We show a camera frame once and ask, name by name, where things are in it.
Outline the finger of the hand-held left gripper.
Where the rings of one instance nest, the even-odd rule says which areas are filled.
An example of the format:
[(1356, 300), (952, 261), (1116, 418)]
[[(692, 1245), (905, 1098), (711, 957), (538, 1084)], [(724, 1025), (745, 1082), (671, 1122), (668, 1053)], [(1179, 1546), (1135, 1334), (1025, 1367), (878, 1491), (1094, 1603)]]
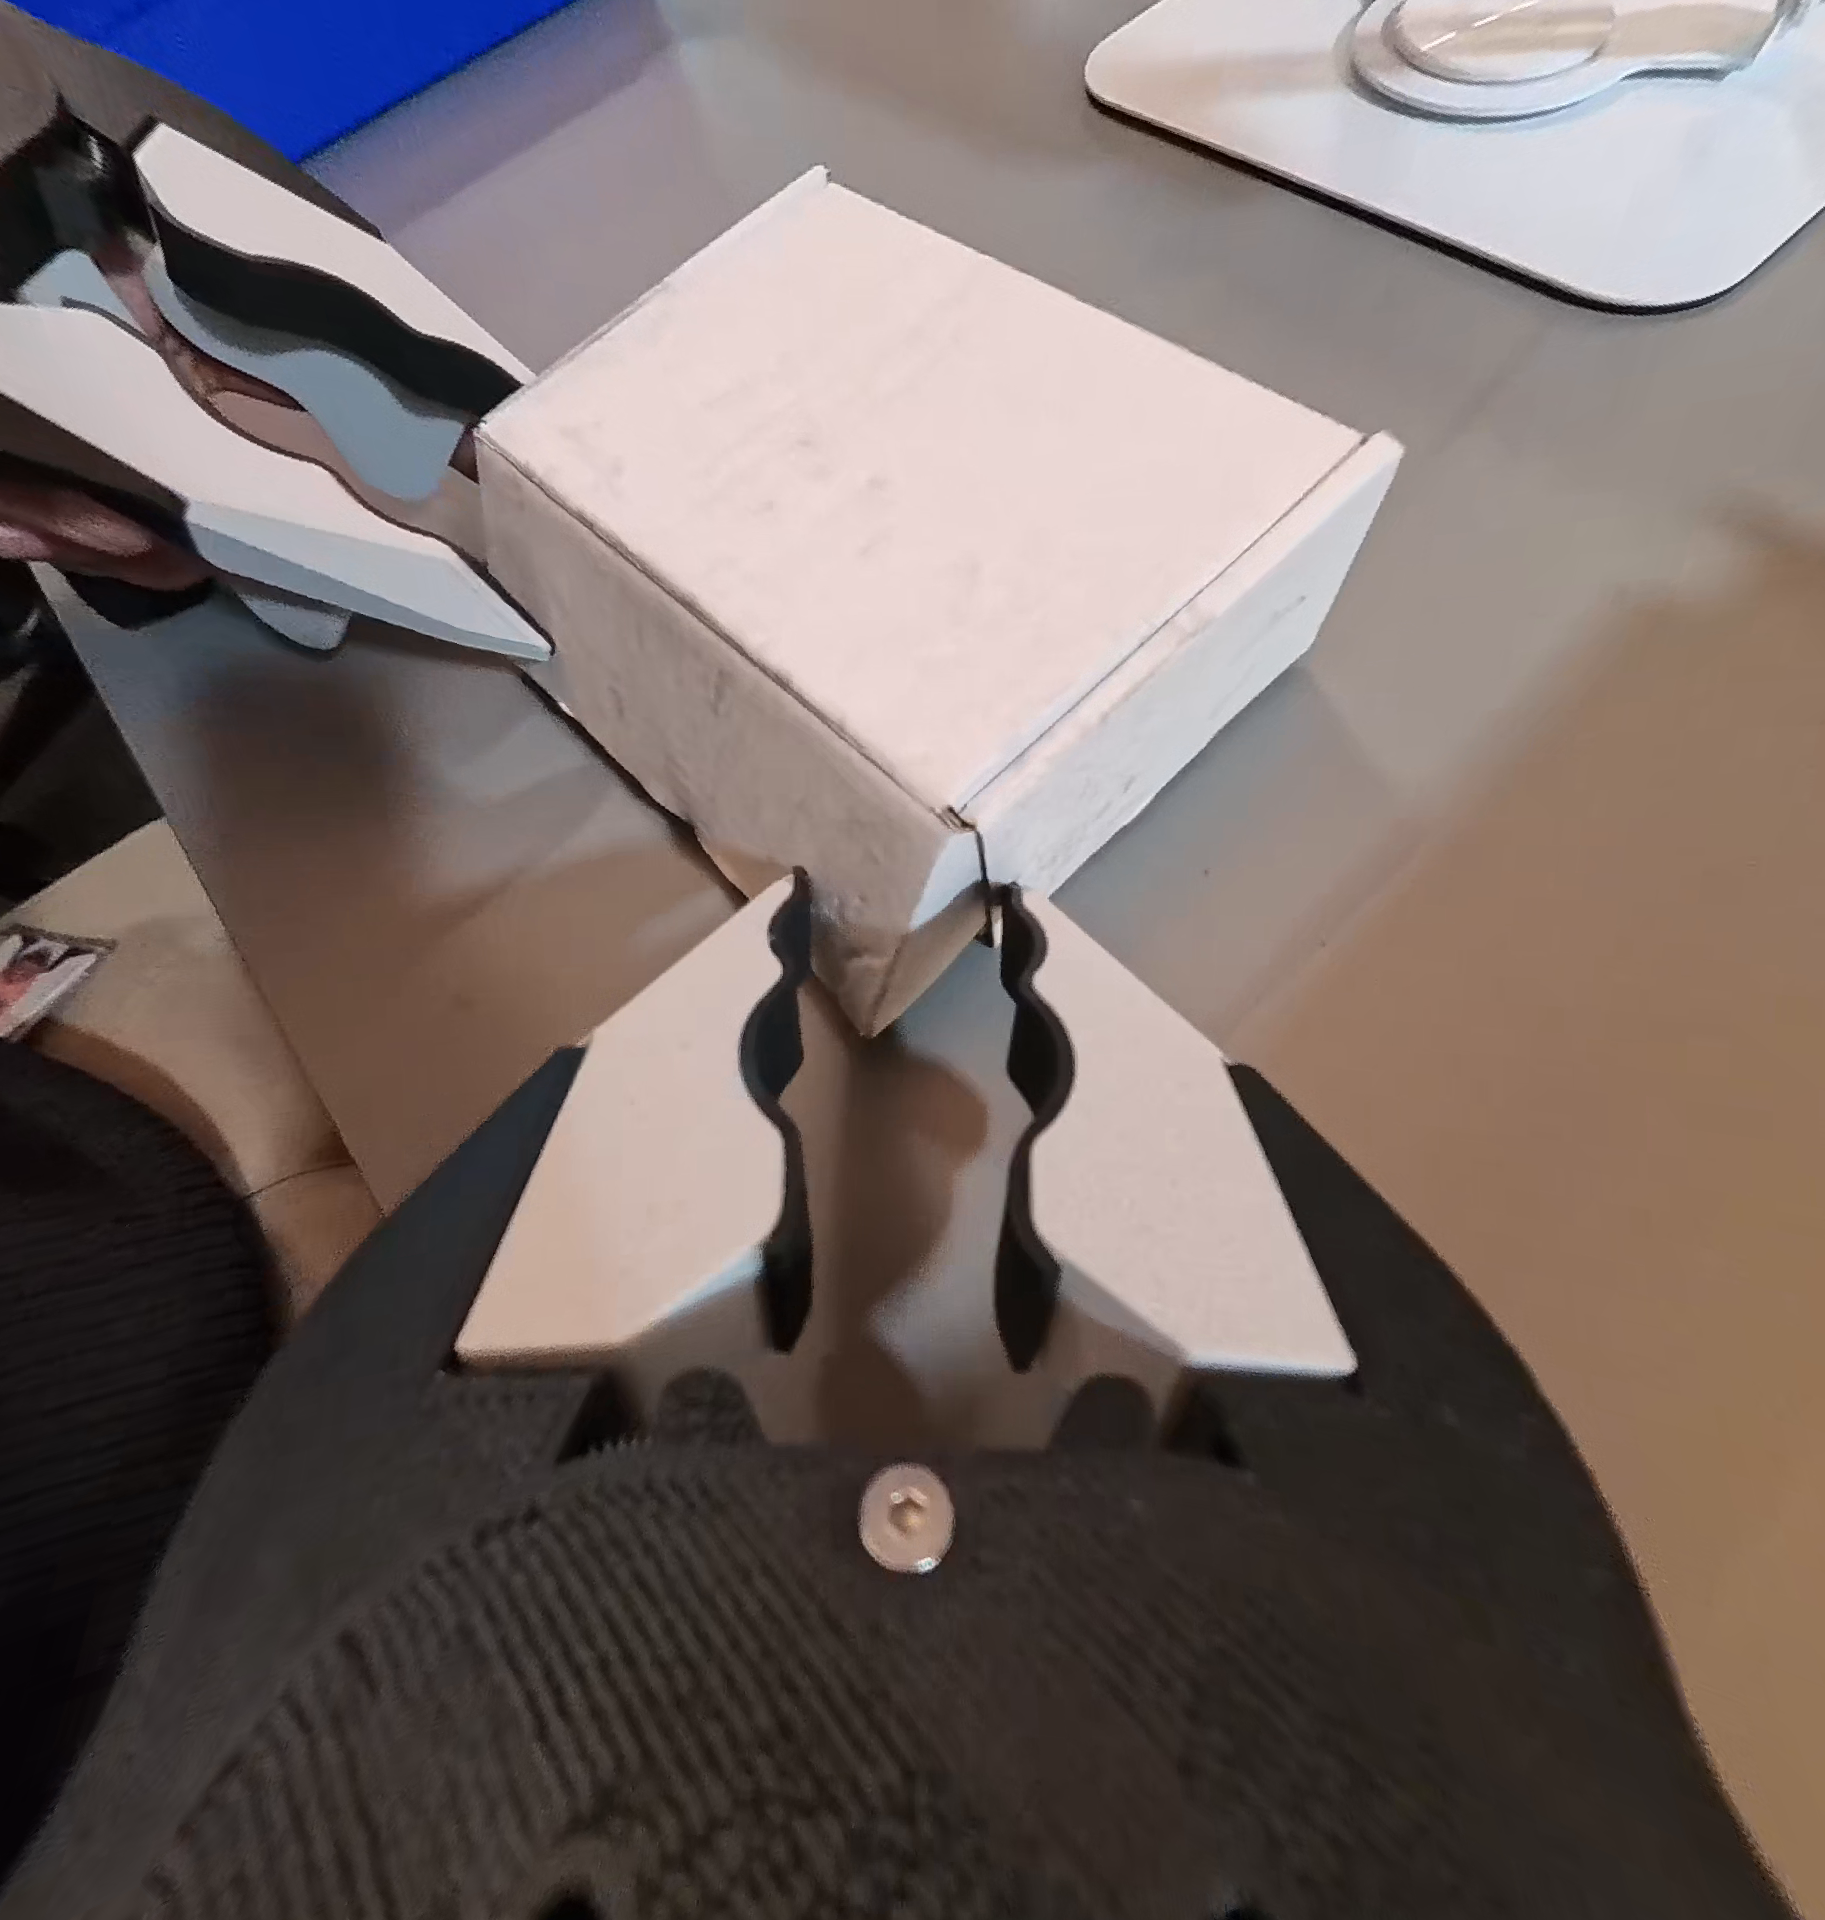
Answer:
[(554, 657), (453, 547), (234, 430), (101, 310), (0, 303), (0, 455), (154, 512), (240, 584), (506, 661)]
[(134, 149), (158, 315), (312, 413), (375, 493), (430, 499), (532, 370), (382, 235), (174, 126)]

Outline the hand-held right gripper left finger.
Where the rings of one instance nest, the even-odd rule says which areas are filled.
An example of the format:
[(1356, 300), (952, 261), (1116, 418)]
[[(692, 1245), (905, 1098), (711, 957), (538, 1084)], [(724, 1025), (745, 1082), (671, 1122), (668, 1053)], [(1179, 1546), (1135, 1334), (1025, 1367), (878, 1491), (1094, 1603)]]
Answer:
[(579, 1053), (454, 1341), (486, 1371), (610, 1367), (649, 1396), (791, 1355), (811, 1318), (803, 870), (606, 1018)]

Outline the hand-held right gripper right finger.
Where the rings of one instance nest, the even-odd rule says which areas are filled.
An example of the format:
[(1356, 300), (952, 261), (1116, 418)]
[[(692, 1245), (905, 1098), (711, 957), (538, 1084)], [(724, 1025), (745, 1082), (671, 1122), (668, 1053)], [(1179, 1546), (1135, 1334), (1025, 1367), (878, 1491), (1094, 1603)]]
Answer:
[(1349, 1380), (1358, 1359), (1232, 1065), (1048, 898), (999, 897), (1008, 1077), (1027, 1109), (996, 1238), (1017, 1378), (1177, 1407), (1207, 1377)]

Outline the blue plastic bin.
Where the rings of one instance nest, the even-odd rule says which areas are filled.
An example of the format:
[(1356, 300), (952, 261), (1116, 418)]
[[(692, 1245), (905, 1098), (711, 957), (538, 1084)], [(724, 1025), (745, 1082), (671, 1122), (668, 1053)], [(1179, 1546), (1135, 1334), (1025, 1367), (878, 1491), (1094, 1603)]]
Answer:
[(564, 3), (29, 3), (27, 12), (307, 158), (564, 13)]

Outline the white cardboard mailer box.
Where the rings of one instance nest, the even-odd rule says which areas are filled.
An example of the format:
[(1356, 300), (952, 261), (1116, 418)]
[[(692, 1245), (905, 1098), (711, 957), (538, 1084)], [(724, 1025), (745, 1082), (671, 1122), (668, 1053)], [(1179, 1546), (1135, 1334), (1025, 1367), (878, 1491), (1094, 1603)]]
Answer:
[(875, 1038), (1320, 634), (1403, 445), (834, 184), (474, 433), (564, 707)]

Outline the grey desk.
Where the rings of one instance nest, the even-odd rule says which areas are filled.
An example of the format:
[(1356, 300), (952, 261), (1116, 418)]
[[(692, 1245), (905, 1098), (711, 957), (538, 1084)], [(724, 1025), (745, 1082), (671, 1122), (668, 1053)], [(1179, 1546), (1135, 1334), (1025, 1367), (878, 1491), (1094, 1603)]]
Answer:
[[(316, 160), (533, 367), (823, 164), (1403, 443), (1310, 658), (1060, 901), (1474, 1285), (1681, 1666), (1825, 1667), (1825, 218), (1616, 320), (1129, 130), (1135, 4), (581, 4)], [(533, 691), (90, 634), (391, 1203), (730, 904)], [(980, 1426), (1008, 1002), (811, 1033), (840, 1437)]]

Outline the person's left hand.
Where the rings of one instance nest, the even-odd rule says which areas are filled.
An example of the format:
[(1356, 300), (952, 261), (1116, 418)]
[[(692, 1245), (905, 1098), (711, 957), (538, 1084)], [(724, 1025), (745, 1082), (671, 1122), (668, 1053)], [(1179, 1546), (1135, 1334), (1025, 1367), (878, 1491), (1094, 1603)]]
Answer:
[(203, 587), (211, 568), (86, 493), (0, 477), (0, 564), (45, 564), (142, 591)]

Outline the small printed card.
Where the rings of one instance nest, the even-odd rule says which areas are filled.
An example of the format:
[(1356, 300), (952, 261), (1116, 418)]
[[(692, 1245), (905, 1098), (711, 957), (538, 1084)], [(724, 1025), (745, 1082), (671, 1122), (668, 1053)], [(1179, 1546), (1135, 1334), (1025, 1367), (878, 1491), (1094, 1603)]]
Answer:
[(29, 1038), (117, 954), (118, 943), (25, 922), (0, 924), (0, 1040)]

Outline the person's black sweater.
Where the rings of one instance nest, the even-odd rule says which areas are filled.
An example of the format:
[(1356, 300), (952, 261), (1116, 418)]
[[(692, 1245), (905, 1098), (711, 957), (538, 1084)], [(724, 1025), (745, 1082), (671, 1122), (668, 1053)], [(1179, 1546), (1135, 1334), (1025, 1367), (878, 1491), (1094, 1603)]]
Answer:
[(275, 1351), (275, 1262), (208, 1155), (0, 1041), (0, 1885)]

